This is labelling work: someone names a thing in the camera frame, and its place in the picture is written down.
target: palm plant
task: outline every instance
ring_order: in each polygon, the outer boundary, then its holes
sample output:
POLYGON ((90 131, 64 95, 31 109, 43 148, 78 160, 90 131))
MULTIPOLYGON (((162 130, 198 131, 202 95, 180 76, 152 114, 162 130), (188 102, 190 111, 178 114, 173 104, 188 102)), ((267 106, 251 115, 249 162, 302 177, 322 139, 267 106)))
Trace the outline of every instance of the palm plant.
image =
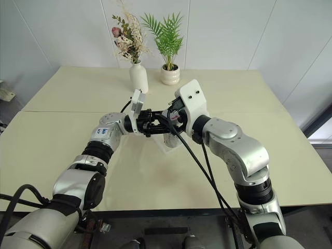
POLYGON ((155 36, 155 42, 160 51, 165 65, 163 68, 167 71, 176 70, 178 67, 174 64, 174 59, 182 46, 183 37, 180 37, 179 27, 181 25, 182 17, 180 12, 175 15, 174 13, 168 15, 167 19, 163 18, 163 23, 149 14, 145 13, 145 18, 141 17, 144 21, 142 24, 148 28, 155 36))

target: beige table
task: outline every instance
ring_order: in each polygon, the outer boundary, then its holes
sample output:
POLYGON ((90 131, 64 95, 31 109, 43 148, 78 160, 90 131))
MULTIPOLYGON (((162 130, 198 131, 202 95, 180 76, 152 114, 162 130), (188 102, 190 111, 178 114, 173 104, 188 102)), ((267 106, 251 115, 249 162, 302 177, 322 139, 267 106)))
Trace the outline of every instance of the beige table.
MULTIPOLYGON (((117 88, 109 86, 112 85, 107 80, 111 78, 109 71, 113 70, 62 68, 24 111, 16 115, 0 138, 0 192, 12 195, 19 186, 30 183, 43 195, 51 196, 53 183, 82 152, 99 118, 105 112, 121 109, 126 95, 131 94, 125 80, 117 88), (104 81, 103 72, 108 75, 104 81), (64 83, 62 74, 76 80, 64 83), (79 84, 82 87, 76 90, 72 86, 79 84), (106 98, 103 86, 109 90, 108 95, 121 103, 106 98), (103 96, 101 102, 98 102, 98 92, 103 96)), ((260 140, 267 148, 271 179, 280 205, 332 203, 332 196, 322 191, 332 189, 331 173, 257 71, 184 71, 183 77, 190 80, 190 72, 201 82, 211 116, 239 124, 247 135, 260 140), (209 76, 220 80, 220 83, 213 82, 209 76), (232 104, 226 105, 225 99, 232 104)), ((120 75, 127 78, 125 73, 121 70, 120 75)), ((178 86, 161 85, 156 71, 149 72, 149 80, 150 92, 145 107, 164 109, 178 86)), ((96 210, 218 207, 212 188, 185 148, 181 146, 166 153, 161 147, 161 140, 160 137, 147 139, 133 134, 122 137, 109 163, 103 201, 96 210)), ((200 146, 189 138, 187 141, 203 162, 200 146)), ((239 206, 226 165, 210 152, 209 156, 220 192, 231 206, 239 206)), ((24 198, 34 200, 28 193, 24 198)), ((5 209, 7 204, 0 201, 0 209, 5 209)), ((32 209, 19 206, 17 210, 32 209)))

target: white flower pot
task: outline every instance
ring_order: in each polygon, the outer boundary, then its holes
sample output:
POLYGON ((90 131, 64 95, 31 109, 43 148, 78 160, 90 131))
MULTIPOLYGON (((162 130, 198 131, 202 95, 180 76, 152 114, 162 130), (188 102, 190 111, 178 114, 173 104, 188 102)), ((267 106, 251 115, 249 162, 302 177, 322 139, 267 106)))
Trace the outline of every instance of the white flower pot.
POLYGON ((167 71, 161 67, 161 82, 165 85, 175 85, 180 81, 180 68, 177 66, 177 70, 167 71))
POLYGON ((129 75, 134 90, 139 89, 142 93, 149 91, 146 70, 141 66, 141 61, 136 64, 133 63, 132 67, 129 69, 129 75))

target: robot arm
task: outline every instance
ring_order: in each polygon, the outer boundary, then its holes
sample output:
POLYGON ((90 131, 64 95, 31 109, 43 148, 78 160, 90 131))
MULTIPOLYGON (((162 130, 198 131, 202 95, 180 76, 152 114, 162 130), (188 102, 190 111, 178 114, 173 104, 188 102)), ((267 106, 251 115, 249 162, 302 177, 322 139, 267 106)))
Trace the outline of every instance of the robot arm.
MULTIPOLYGON (((196 80, 178 89, 175 96, 168 108, 171 124, 195 141, 203 139, 211 152, 225 161, 256 246, 302 248, 285 236, 284 220, 269 179, 269 156, 260 142, 243 134, 234 123, 210 118, 206 99, 196 80)), ((131 132, 147 137, 164 134, 168 146, 179 144, 170 134, 168 111, 142 111, 144 98, 136 90, 128 115, 109 113, 101 118, 82 155, 77 156, 56 181, 53 200, 7 230, 1 249, 60 248, 82 215, 101 202, 107 165, 122 135, 131 132)))

